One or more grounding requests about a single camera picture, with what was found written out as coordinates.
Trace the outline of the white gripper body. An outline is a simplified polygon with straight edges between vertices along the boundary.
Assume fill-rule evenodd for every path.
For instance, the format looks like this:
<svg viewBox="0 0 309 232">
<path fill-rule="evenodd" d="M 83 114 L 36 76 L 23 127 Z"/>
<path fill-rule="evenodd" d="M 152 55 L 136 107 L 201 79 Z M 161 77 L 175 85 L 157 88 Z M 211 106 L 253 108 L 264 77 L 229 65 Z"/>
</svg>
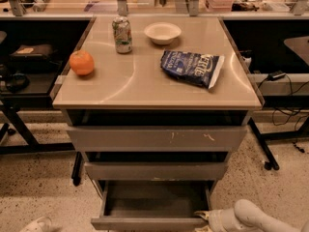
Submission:
<svg viewBox="0 0 309 232">
<path fill-rule="evenodd" d="M 233 209 L 210 211 L 209 226 L 212 232 L 243 232 L 245 229 Z"/>
</svg>

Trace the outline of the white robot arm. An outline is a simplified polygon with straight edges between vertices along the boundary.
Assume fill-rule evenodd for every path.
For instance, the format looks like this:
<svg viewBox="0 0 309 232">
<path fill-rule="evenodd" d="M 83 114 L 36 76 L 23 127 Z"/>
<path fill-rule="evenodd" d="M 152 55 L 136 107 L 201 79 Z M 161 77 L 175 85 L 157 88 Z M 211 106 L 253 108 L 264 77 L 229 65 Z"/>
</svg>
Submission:
<svg viewBox="0 0 309 232">
<path fill-rule="evenodd" d="M 196 211 L 208 224 L 198 232 L 309 232 L 309 221 L 301 229 L 271 217 L 247 199 L 238 200 L 233 208 Z"/>
</svg>

